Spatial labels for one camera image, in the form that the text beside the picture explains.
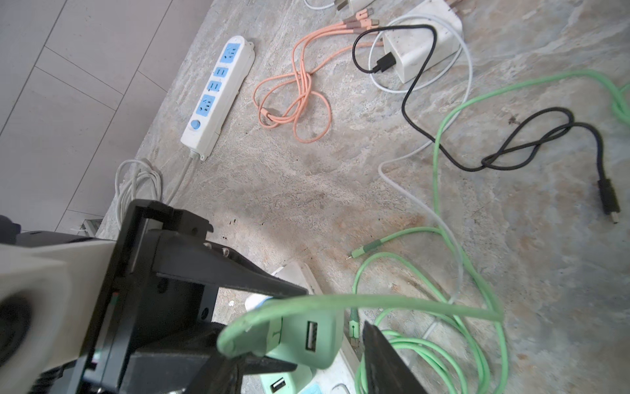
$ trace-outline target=black usb connector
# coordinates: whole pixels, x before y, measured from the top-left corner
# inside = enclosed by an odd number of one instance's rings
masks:
[[[597,185],[599,186],[599,198],[602,200],[604,213],[610,215],[613,223],[618,223],[621,209],[612,182],[608,178],[603,178],[597,181]]]
[[[372,73],[377,71],[384,72],[395,64],[396,58],[391,52],[388,52],[385,56],[376,61],[376,66],[372,69]]]

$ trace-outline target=black plastic part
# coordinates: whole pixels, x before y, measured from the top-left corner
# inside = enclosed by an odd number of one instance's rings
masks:
[[[396,58],[394,57],[394,54],[391,52],[388,52],[385,56],[381,57],[379,60],[376,61],[376,66],[374,66],[373,70],[374,72],[376,71],[385,72],[389,68],[393,67],[395,64],[396,64]]]
[[[54,231],[29,231],[18,234],[16,237],[17,246],[25,248],[36,248],[39,246],[61,245],[64,243],[85,242],[97,240],[83,235],[55,233]]]
[[[597,181],[597,185],[599,186],[599,198],[602,200],[604,213],[610,215],[613,212],[621,212],[617,201],[617,193],[615,193],[615,188],[612,186],[610,179],[600,179]]]
[[[52,385],[55,384],[57,379],[63,376],[64,369],[64,366],[59,366],[42,372],[39,378],[33,383],[33,386],[31,386],[31,390],[28,394],[48,394]]]
[[[15,245],[16,236],[22,227],[12,222],[8,217],[0,215],[0,243]]]
[[[307,294],[303,287],[268,274],[237,251],[216,243],[210,244],[212,248],[175,231],[160,231],[159,239],[156,240],[153,271],[173,279],[276,298]],[[224,256],[223,249],[229,252],[228,257]]]
[[[188,211],[132,201],[69,394],[95,388],[129,394],[181,388],[187,393],[237,393],[243,374],[297,367],[251,354],[228,360],[217,352],[222,325],[207,320],[218,287],[277,298],[307,291],[267,274],[231,248],[206,246],[206,233],[212,230],[207,220]]]
[[[427,394],[378,327],[365,322],[363,342],[368,394]]]
[[[137,349],[130,357],[120,394],[162,394],[187,387],[217,352],[216,341],[225,326],[220,323],[194,327]],[[242,374],[293,371],[297,366],[268,357],[241,357]]]

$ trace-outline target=usb port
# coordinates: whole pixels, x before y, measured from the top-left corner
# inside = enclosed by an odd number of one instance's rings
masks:
[[[314,352],[317,346],[317,323],[308,322],[306,325],[306,350]]]
[[[271,385],[272,393],[275,393],[279,389],[283,388],[287,385],[287,382],[284,381],[284,378],[280,378],[276,380],[274,384]]]

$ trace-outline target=green cable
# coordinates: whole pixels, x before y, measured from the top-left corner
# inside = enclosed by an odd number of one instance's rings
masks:
[[[442,232],[442,230],[441,229],[437,229],[437,228],[432,228],[432,227],[415,227],[415,228],[409,228],[409,229],[406,229],[406,230],[403,230],[403,231],[398,231],[397,233],[394,233],[394,234],[392,234],[390,236],[382,238],[381,240],[385,242],[385,241],[393,240],[394,238],[397,238],[398,236],[401,236],[401,235],[417,233],[417,232],[432,232],[432,233],[440,234]],[[464,256],[465,256],[465,260],[467,260],[468,263],[469,263],[469,260],[468,260],[468,258],[466,256],[466,254],[464,254]],[[396,260],[399,263],[403,264],[410,271],[412,271],[412,273],[414,273],[414,275],[417,278],[419,278],[419,280],[421,280],[423,283],[425,283],[427,285],[427,287],[429,288],[431,293],[433,293],[433,295],[440,302],[442,302],[442,303],[447,303],[448,302],[448,299],[437,289],[437,287],[435,287],[435,285],[431,281],[429,281],[426,276],[424,276],[416,267],[414,267],[413,264],[411,264],[410,262],[405,260],[403,257],[400,257],[399,255],[396,255],[394,253],[389,253],[389,252],[375,253],[374,255],[370,256],[367,259],[365,259],[365,261],[363,262],[361,267],[357,270],[357,274],[355,276],[355,281],[354,281],[354,284],[352,286],[352,292],[353,293],[357,292],[359,280],[361,279],[361,275],[363,274],[365,269],[372,262],[374,262],[375,260],[380,259],[380,258],[393,258],[394,260]],[[466,265],[466,269],[467,270],[470,270],[471,268],[472,268],[471,264],[467,264]],[[481,289],[485,289],[486,287],[485,286],[480,286],[479,288],[481,290]],[[490,307],[490,309],[492,310],[494,307],[496,307],[496,305],[492,305],[492,303],[490,303],[491,297],[488,297],[489,294],[486,294],[485,290],[481,290],[481,292],[484,295],[484,298],[485,298],[486,302],[488,303],[488,306]],[[393,309],[390,308],[390,309],[388,309],[386,311],[383,311],[376,318],[376,321],[374,323],[376,325],[380,324],[382,319],[387,314],[389,314],[392,310]],[[460,331],[461,334],[463,334],[464,338],[466,339],[466,341],[468,342],[468,344],[470,345],[470,347],[472,349],[472,353],[473,353],[475,362],[477,364],[478,378],[479,378],[479,386],[478,386],[477,393],[478,394],[486,393],[488,391],[488,387],[490,385],[490,378],[491,378],[490,367],[488,365],[488,361],[487,361],[485,355],[483,354],[483,351],[481,350],[479,344],[475,341],[475,339],[472,337],[472,335],[470,335],[470,333],[469,333],[468,329],[466,328],[464,322],[461,320],[461,318],[459,316],[450,317],[450,316],[440,315],[440,314],[436,314],[436,313],[432,313],[432,315],[435,315],[436,317],[442,319],[443,321],[445,321],[446,323],[450,324],[455,329]],[[501,325],[498,324],[498,327],[499,327],[499,329],[501,330],[501,333],[502,333]],[[467,381],[466,381],[465,376],[461,372],[462,371],[461,367],[454,361],[453,358],[451,358],[446,352],[444,352],[443,349],[441,349],[437,345],[433,344],[433,342],[429,342],[427,340],[418,339],[418,338],[406,338],[406,337],[403,337],[400,333],[397,333],[397,332],[392,331],[392,330],[384,330],[383,333],[385,335],[392,335],[392,336],[394,336],[394,339],[391,339],[389,341],[390,341],[390,343],[392,343],[392,346],[395,349],[410,349],[410,350],[415,351],[420,357],[422,357],[440,375],[440,377],[444,381],[446,387],[449,389],[449,393],[450,394],[455,394],[456,390],[455,390],[455,381],[454,381],[454,379],[449,375],[448,370],[444,367],[444,365],[441,363],[441,361],[437,362],[437,361],[439,361],[438,354],[432,352],[431,349],[433,349],[434,351],[437,351],[437,353],[439,353],[439,355],[441,355],[447,361],[449,361],[451,366],[455,369],[455,371],[457,373],[457,379],[459,380],[459,385],[461,387],[461,393],[462,394],[467,394],[468,393]],[[500,343],[500,347],[505,350],[504,352],[503,351],[501,352],[501,365],[502,365],[501,369],[506,371],[505,379],[507,380],[507,371],[508,371],[507,345],[505,344],[505,336],[504,335],[500,335],[500,338],[502,339],[502,343]],[[361,360],[359,369],[357,371],[355,384],[356,384],[356,388],[355,389],[356,389],[358,394],[367,393],[367,378],[365,377],[365,359]]]
[[[623,86],[621,89],[619,89],[606,76],[593,70],[570,71],[570,72],[564,72],[562,74],[557,74],[550,77],[532,79],[530,81],[507,86],[506,88],[502,88],[494,92],[481,95],[477,98],[473,98],[472,100],[469,100],[459,105],[457,108],[451,111],[448,114],[448,116],[446,116],[446,118],[444,118],[444,120],[440,124],[440,128],[435,137],[435,144],[434,144],[434,150],[433,150],[433,204],[434,204],[435,213],[439,214],[439,205],[440,205],[439,192],[438,192],[438,154],[439,154],[440,138],[442,137],[442,133],[444,132],[446,124],[449,122],[450,119],[453,118],[453,116],[455,116],[457,112],[479,101],[485,100],[490,97],[494,97],[496,95],[506,93],[508,91],[517,90],[517,89],[524,88],[527,86],[548,83],[548,82],[557,81],[560,79],[570,78],[570,77],[575,77],[575,76],[588,76],[590,78],[597,80],[602,85],[604,85],[604,87],[606,87],[610,91],[610,94],[612,96],[613,113],[621,122],[627,125],[630,125],[630,108],[628,107],[628,104],[623,97],[623,93],[630,88],[630,84],[627,84]],[[447,247],[453,253],[455,253],[452,243],[446,236],[445,232],[442,231],[441,229],[439,228],[413,228],[413,229],[406,229],[406,230],[399,231],[398,233],[394,233],[388,237],[382,238],[381,240],[377,240],[371,244],[365,245],[362,248],[359,248],[353,251],[353,254],[351,254],[351,256],[355,257],[354,254],[356,252],[357,254],[356,257],[358,257],[359,255],[364,254],[365,252],[368,252],[369,250],[376,249],[378,246],[380,246],[384,242],[394,239],[397,236],[410,234],[414,232],[420,232],[420,231],[441,234]],[[391,253],[391,255],[387,255],[387,257],[392,257],[398,260],[399,262],[402,262],[408,268],[412,267],[411,264],[406,262],[400,256],[398,256],[398,258],[393,257],[393,256],[397,256],[397,255],[394,255],[393,253]],[[372,258],[372,260],[370,261],[374,261],[374,259],[379,258],[379,257],[385,257],[385,255],[381,255],[380,253],[377,253],[374,256],[370,257]],[[481,351],[481,348],[468,332],[468,329],[466,328],[463,321],[461,320],[461,317],[468,316],[468,317],[482,318],[485,320],[493,321],[495,324],[496,331],[497,331],[498,341],[500,345],[500,352],[501,352],[501,378],[500,378],[499,384],[494,390],[494,393],[500,394],[503,392],[505,385],[507,384],[507,378],[508,378],[507,343],[505,341],[505,333],[503,332],[503,327],[501,326],[501,322],[503,320],[503,309],[501,307],[500,302],[497,300],[494,292],[490,289],[489,285],[484,281],[481,275],[479,275],[475,271],[468,256],[465,253],[463,253],[463,257],[464,257],[463,258],[464,268],[472,276],[473,280],[479,287],[479,290],[484,300],[486,301],[486,304],[488,305],[488,308],[489,308],[488,310],[484,310],[481,308],[468,308],[468,307],[459,306],[459,305],[450,305],[443,301],[435,302],[435,301],[427,301],[423,299],[407,298],[407,297],[402,297],[402,296],[368,295],[368,294],[363,294],[363,295],[337,294],[337,295],[324,295],[324,296],[301,296],[301,297],[285,299],[285,300],[282,300],[282,302],[277,302],[277,303],[269,304],[266,306],[263,305],[258,309],[255,309],[253,311],[246,313],[243,316],[240,316],[234,322],[228,325],[225,329],[223,329],[223,331],[219,335],[219,338],[217,339],[217,348],[219,352],[221,352],[227,357],[236,356],[237,354],[234,354],[233,352],[234,350],[233,341],[237,340],[237,338],[241,334],[249,330],[252,326],[261,324],[261,323],[266,323],[266,322],[269,322],[270,320],[280,318],[282,316],[303,313],[306,310],[338,310],[341,308],[378,308],[378,307],[387,306],[388,310],[381,313],[381,315],[379,315],[379,317],[376,319],[376,322],[375,322],[376,325],[378,325],[381,322],[381,320],[387,315],[387,313],[395,309],[422,310],[438,317],[439,319],[443,320],[444,322],[458,329],[458,331],[460,331],[460,333],[463,334],[463,336],[466,338],[466,340],[468,341],[469,345],[472,348],[473,354],[475,356],[475,361],[478,365],[479,387],[478,387],[477,392],[479,394],[482,394],[487,391],[490,385],[490,369],[488,367],[488,362],[485,356],[483,355],[483,352]],[[417,276],[421,280],[425,278],[424,275],[422,275],[421,273],[420,275],[417,275]],[[429,283],[425,282],[425,283],[430,288],[431,287],[435,288],[433,284],[429,284],[430,282]],[[444,298],[443,295],[441,298],[439,297],[438,294],[441,294],[439,291],[434,294],[440,300]],[[423,340],[420,340],[420,339],[404,338],[400,336],[399,333],[396,333],[390,330],[386,330],[384,332],[394,337],[391,340],[391,342],[393,343],[393,345],[395,345],[394,346],[395,348],[405,347],[405,349],[412,349],[416,351],[418,354],[420,354],[420,356],[424,358],[424,360],[426,360],[429,363],[429,365],[431,365],[431,367],[433,367],[437,371],[440,377],[442,377],[442,379],[445,381],[445,384],[447,385],[447,388],[449,389],[449,392],[453,393],[455,392],[454,382],[447,374],[446,365],[438,358],[438,354],[444,357],[450,363],[450,365],[455,369],[460,386],[462,388],[462,393],[465,392],[464,390],[467,390],[466,379],[463,376],[463,374],[461,374],[461,368],[459,366],[456,366],[457,363],[452,358],[445,356],[445,352],[443,352],[443,349],[439,348],[438,350],[438,348],[436,348],[436,345],[433,346],[434,344],[431,344],[431,342],[429,341],[422,342]],[[356,383],[357,383],[357,391],[364,392],[364,388],[367,385],[367,381],[365,377],[365,363],[364,362],[362,362],[362,366],[359,368],[359,371],[357,371]]]

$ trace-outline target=blue label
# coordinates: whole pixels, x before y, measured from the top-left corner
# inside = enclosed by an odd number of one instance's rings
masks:
[[[315,383],[314,385],[302,390],[301,394],[322,394],[322,392],[321,392],[321,389],[319,388],[319,385]]]

